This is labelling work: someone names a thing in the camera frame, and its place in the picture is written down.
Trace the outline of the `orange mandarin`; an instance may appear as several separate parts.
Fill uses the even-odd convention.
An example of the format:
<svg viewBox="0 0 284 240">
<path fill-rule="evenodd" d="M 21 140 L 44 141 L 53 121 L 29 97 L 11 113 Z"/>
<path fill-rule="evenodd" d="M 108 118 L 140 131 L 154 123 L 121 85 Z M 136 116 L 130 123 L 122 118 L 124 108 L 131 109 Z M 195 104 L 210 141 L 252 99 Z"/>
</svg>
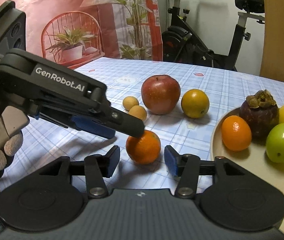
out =
<svg viewBox="0 0 284 240">
<path fill-rule="evenodd" d="M 152 131 L 145 130 L 141 137 L 129 136 L 126 140 L 128 156 L 139 165 L 149 165 L 160 155 L 161 142 Z"/>
<path fill-rule="evenodd" d="M 222 142 L 231 151 L 238 152 L 249 147 L 252 133 L 246 122 L 224 122 L 222 124 Z"/>
</svg>

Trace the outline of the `red apple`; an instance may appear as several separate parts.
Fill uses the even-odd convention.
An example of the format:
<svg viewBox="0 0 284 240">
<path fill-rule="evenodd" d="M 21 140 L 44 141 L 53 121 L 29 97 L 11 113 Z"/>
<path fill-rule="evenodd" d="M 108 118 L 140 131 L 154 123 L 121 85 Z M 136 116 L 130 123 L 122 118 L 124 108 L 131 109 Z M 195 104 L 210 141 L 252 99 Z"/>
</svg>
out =
<svg viewBox="0 0 284 240">
<path fill-rule="evenodd" d="M 141 87 L 141 97 L 146 108 L 155 115 L 169 114 L 179 101 L 181 87 L 169 75 L 148 77 Z"/>
</svg>

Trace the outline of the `dark purple mangosteen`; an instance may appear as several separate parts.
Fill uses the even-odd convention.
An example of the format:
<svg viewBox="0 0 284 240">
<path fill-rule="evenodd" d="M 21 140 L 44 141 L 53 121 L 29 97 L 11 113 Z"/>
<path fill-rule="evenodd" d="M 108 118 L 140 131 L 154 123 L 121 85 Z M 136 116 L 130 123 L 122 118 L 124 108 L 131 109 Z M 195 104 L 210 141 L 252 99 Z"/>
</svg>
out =
<svg viewBox="0 0 284 240">
<path fill-rule="evenodd" d="M 267 89 L 259 90 L 246 97 L 240 107 L 239 117 L 247 122 L 254 138 L 263 139 L 279 124 L 279 108 Z"/>
</svg>

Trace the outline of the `green apple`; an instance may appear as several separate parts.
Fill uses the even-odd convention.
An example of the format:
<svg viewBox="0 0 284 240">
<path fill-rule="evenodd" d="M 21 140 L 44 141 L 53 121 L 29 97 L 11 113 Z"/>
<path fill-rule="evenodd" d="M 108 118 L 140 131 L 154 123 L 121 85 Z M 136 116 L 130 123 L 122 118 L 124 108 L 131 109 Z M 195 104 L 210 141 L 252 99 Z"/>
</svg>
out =
<svg viewBox="0 0 284 240">
<path fill-rule="evenodd" d="M 284 163 L 284 123 L 269 132 L 266 139 L 266 154 L 274 163 Z"/>
</svg>

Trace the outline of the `small brown longan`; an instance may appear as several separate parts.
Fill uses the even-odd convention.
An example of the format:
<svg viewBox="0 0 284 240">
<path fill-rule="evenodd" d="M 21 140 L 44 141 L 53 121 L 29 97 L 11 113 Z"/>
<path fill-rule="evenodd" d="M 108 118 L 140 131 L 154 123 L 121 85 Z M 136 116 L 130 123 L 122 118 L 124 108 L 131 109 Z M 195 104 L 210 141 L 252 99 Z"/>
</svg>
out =
<svg viewBox="0 0 284 240">
<path fill-rule="evenodd" d="M 139 118 L 142 121 L 145 121 L 147 118 L 147 112 L 144 107 L 135 105 L 129 110 L 129 115 L 132 115 L 136 118 Z"/>
<path fill-rule="evenodd" d="M 127 96 L 123 99 L 122 105 L 126 111 L 130 111 L 132 107 L 139 105 L 139 101 L 133 96 Z"/>
</svg>

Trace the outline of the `blue plaid tablecloth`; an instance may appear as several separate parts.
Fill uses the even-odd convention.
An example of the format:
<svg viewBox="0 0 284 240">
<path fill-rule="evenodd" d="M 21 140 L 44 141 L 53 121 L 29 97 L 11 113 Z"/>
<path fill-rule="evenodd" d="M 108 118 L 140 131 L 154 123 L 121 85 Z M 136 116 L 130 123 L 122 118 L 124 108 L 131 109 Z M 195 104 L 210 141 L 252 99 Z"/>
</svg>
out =
<svg viewBox="0 0 284 240">
<path fill-rule="evenodd" d="M 189 119 L 177 105 L 168 115 L 149 114 L 145 120 L 146 128 L 158 135 L 162 146 L 171 145 L 181 154 L 195 154 L 204 160 L 210 158 L 210 139 L 217 121 L 239 107 L 248 95 L 267 89 L 279 105 L 284 105 L 284 82 L 228 70 L 103 57 L 78 68 L 78 72 L 105 83 L 107 99 L 117 109 L 123 108 L 122 101 L 127 96 L 140 98 L 141 85 L 153 75 L 173 77 L 183 93 L 190 89 L 204 91 L 209 97 L 210 108 L 203 118 Z M 122 133 L 105 140 L 31 119 L 23 134 L 24 144 L 0 179 L 0 189 L 63 155 L 71 160 L 83 160 L 90 154 L 105 154 L 114 145 L 120 147 L 121 159 L 113 176 L 105 180 L 109 189 L 174 190 L 177 185 L 177 179 L 169 174 L 163 158 L 150 165 L 135 164 L 127 155 L 127 137 Z"/>
</svg>

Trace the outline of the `yellow-green orange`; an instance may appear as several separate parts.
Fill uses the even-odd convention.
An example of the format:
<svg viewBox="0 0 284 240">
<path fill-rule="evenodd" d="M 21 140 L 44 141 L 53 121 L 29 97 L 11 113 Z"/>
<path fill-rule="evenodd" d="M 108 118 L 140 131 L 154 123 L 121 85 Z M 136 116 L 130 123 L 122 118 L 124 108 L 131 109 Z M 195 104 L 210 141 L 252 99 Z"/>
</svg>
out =
<svg viewBox="0 0 284 240">
<path fill-rule="evenodd" d="M 207 94 L 199 89 L 188 90 L 182 97 L 181 107 L 184 114 L 198 119 L 207 114 L 210 102 Z"/>
</svg>

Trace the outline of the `printed pink backdrop cloth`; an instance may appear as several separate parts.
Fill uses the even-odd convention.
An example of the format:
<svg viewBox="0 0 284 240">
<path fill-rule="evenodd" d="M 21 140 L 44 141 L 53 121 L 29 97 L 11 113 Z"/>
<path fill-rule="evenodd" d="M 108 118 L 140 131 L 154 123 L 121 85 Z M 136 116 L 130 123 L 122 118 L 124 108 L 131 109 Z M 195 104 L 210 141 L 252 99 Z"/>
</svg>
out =
<svg viewBox="0 0 284 240">
<path fill-rule="evenodd" d="M 67 68 L 103 56 L 163 58 L 157 0 L 12 1 L 26 14 L 27 51 Z"/>
</svg>

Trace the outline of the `black exercise bike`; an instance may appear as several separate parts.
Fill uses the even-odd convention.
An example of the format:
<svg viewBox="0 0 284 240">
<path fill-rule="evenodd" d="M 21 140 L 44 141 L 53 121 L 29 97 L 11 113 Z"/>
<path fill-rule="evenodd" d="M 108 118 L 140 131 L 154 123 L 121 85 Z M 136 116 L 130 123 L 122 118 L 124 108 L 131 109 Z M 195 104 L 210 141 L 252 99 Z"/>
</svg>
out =
<svg viewBox="0 0 284 240">
<path fill-rule="evenodd" d="M 228 53 L 222 54 L 207 46 L 199 29 L 188 20 L 190 8 L 182 7 L 181 0 L 173 0 L 173 5 L 167 8 L 171 21 L 162 32 L 163 60 L 237 71 L 236 62 L 243 40 L 249 41 L 251 38 L 246 31 L 247 20 L 264 24 L 265 4 L 264 0 L 234 0 L 234 5 L 239 9 L 238 21 L 232 41 L 227 45 Z"/>
</svg>

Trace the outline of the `beige plate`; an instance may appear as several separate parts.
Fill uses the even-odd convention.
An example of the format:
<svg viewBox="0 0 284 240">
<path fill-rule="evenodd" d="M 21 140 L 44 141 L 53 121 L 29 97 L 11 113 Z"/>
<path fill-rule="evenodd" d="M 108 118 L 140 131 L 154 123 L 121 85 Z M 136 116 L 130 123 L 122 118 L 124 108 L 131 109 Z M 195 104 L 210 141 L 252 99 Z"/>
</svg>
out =
<svg viewBox="0 0 284 240">
<path fill-rule="evenodd" d="M 277 164 L 269 160 L 265 153 L 264 141 L 252 140 L 249 148 L 240 152 L 230 151 L 222 142 L 221 127 L 223 121 L 231 115 L 238 114 L 238 108 L 232 109 L 217 122 L 211 136 L 210 158 L 226 157 L 276 187 L 284 194 L 284 163 Z M 279 229 L 284 233 L 284 219 Z"/>
</svg>

